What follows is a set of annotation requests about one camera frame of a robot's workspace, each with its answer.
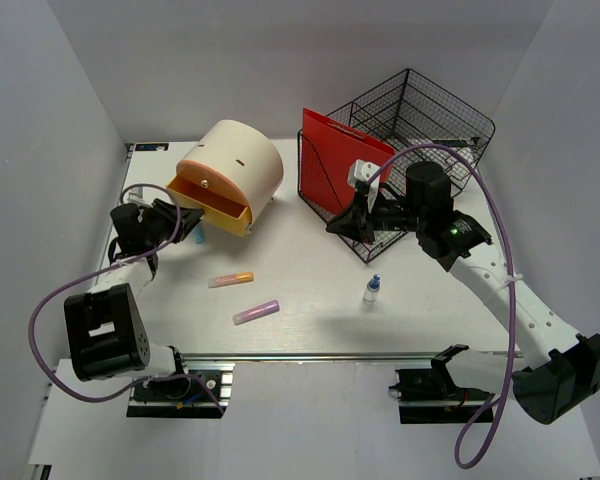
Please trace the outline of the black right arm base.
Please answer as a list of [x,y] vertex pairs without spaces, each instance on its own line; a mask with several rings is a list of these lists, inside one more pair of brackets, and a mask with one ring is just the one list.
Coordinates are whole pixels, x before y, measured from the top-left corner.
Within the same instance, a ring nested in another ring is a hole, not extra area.
[[465,424],[489,398],[489,393],[459,387],[451,379],[447,364],[469,347],[452,345],[434,356],[426,368],[396,371],[396,383],[388,387],[398,400],[402,425]]

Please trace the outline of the small blue capped bottle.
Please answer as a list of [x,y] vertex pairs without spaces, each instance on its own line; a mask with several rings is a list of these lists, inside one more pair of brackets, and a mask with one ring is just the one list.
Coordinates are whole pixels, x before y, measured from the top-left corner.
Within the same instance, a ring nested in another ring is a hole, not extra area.
[[368,281],[362,301],[364,304],[373,304],[378,296],[381,285],[381,276],[379,274],[374,274],[371,279]]

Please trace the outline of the cream semicircular drawer box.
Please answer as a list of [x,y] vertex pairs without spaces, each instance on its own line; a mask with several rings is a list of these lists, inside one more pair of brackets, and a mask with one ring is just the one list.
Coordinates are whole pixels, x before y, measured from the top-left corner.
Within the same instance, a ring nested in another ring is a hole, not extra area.
[[284,176],[281,155],[274,144],[255,128],[235,120],[217,122],[183,159],[214,168],[243,192],[252,214],[245,236]]

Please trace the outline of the peach top drawer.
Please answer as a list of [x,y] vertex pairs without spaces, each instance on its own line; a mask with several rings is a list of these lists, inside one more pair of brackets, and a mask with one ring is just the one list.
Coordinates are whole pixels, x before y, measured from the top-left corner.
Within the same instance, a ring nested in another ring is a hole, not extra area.
[[199,162],[180,160],[176,166],[176,176],[228,200],[248,204],[246,196],[228,177]]

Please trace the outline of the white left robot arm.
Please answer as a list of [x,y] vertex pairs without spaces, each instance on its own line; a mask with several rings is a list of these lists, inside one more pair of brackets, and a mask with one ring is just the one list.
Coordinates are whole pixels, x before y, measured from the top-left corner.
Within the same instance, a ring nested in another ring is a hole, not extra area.
[[181,208],[156,199],[149,206],[127,203],[110,212],[115,238],[110,243],[112,271],[85,293],[64,301],[72,366],[82,381],[104,380],[138,372],[157,377],[168,398],[179,399],[191,387],[179,351],[158,346],[148,337],[137,305],[141,291],[154,280],[156,248],[178,243],[201,221],[201,209]]

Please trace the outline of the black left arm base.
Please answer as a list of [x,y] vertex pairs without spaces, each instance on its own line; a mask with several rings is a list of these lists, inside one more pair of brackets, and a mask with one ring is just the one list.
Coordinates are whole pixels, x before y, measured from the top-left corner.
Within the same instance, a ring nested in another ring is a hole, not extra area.
[[186,378],[151,382],[131,390],[132,419],[221,419],[228,408],[235,363],[222,357],[182,355]]

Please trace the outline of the red file folder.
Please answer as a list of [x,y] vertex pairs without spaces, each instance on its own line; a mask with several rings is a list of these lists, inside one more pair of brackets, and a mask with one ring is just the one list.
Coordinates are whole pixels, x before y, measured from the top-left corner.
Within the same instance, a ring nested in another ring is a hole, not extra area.
[[347,179],[354,162],[363,160],[380,166],[394,154],[390,145],[305,108],[300,134],[300,194],[338,214],[353,198]]

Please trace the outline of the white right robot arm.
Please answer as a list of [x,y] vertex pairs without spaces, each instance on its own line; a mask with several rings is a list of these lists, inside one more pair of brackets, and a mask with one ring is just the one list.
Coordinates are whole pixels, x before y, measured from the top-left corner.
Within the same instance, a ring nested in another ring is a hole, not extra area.
[[488,231],[457,210],[451,181],[434,162],[406,171],[404,195],[384,196],[379,166],[356,161],[349,169],[351,203],[327,231],[360,243],[378,232],[415,234],[418,245],[444,271],[465,285],[514,337],[508,360],[454,345],[431,361],[423,396],[452,399],[464,390],[509,397],[535,421],[548,425],[600,388],[600,335],[589,337],[563,321],[523,281]]

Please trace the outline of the yellow bottom drawer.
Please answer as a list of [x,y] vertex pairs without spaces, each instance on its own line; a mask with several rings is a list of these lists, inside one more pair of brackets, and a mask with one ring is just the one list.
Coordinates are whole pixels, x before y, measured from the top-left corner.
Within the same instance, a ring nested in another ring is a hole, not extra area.
[[203,220],[227,233],[244,237],[251,224],[252,214],[247,201],[233,192],[217,193],[210,185],[176,176],[167,185],[181,206],[201,209]]

